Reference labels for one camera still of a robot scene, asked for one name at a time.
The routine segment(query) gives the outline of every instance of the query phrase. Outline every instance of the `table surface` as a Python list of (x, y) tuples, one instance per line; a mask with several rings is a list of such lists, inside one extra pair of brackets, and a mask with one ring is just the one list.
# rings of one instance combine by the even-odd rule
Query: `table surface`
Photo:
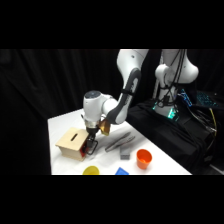
[[(98, 167), (101, 175), (115, 175), (119, 168), (124, 169), (130, 175), (191, 175), (127, 122), (121, 125), (112, 125), (108, 137), (98, 132), (96, 140), (99, 144), (96, 151), (92, 156), (87, 155), (83, 162), (63, 157), (55, 144), (71, 127), (85, 129), (85, 124), (81, 118), (83, 113), (83, 110), (78, 110), (48, 120), (53, 175), (82, 175), (89, 166)], [(127, 132), (131, 132), (136, 137), (133, 142), (129, 143), (131, 148), (130, 160), (120, 160), (119, 148), (109, 153), (105, 152), (106, 146)], [(146, 149), (152, 154), (153, 160), (147, 170), (141, 170), (137, 166), (136, 154), (139, 149)]]

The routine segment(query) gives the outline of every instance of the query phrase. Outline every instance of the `green light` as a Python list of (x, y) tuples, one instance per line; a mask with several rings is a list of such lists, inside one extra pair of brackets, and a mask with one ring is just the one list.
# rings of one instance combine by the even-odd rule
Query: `green light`
[(156, 105), (157, 105), (157, 103), (155, 104), (155, 106), (152, 108), (153, 110), (155, 110), (156, 109)]
[(173, 119), (175, 117), (175, 112), (173, 110), (173, 108), (170, 110), (170, 113), (168, 115), (168, 118)]

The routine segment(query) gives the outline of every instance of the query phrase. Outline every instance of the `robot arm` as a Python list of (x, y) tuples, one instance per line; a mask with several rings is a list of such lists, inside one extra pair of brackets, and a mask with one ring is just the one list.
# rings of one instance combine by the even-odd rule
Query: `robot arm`
[[(85, 95), (84, 120), (90, 134), (89, 139), (95, 139), (102, 114), (106, 115), (109, 124), (119, 125), (126, 120), (141, 80), (141, 68), (148, 51), (149, 49), (120, 50), (117, 65), (124, 86), (118, 101), (98, 91), (91, 91)], [(156, 70), (156, 77), (160, 82), (160, 96), (154, 109), (156, 113), (169, 117), (173, 115), (173, 103), (176, 98), (176, 87), (173, 84), (193, 82), (198, 76), (198, 68), (188, 60), (186, 49), (163, 49), (163, 58), (165, 64)]]
[(163, 49), (164, 64), (156, 70), (160, 82), (159, 100), (155, 112), (173, 119), (177, 88), (174, 83), (187, 84), (197, 79), (199, 70), (187, 57), (187, 49)]
[(95, 138), (99, 131), (102, 114), (110, 124), (122, 124), (138, 89), (141, 68), (149, 49), (121, 49), (117, 59), (124, 86), (119, 100), (98, 91), (88, 92), (84, 97), (84, 120), (87, 132)]

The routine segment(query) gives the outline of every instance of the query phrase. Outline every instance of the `dark curtain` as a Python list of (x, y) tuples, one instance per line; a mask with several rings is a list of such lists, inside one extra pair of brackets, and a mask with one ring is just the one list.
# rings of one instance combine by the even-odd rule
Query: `dark curtain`
[[(50, 174), (47, 119), (81, 109), (99, 90), (119, 98), (119, 49), (0, 50), (1, 150), (4, 174)], [(152, 49), (132, 106), (152, 97), (160, 49)], [(199, 67), (198, 87), (223, 93), (223, 50), (189, 50)]]

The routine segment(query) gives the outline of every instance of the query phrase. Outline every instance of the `yellow cup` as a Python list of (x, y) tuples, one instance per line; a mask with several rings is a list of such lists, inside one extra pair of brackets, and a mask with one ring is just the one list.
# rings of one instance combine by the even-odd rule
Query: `yellow cup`
[(84, 176), (97, 176), (100, 175), (100, 171), (97, 167), (95, 166), (90, 166), (87, 169), (85, 169), (85, 171), (83, 172)]

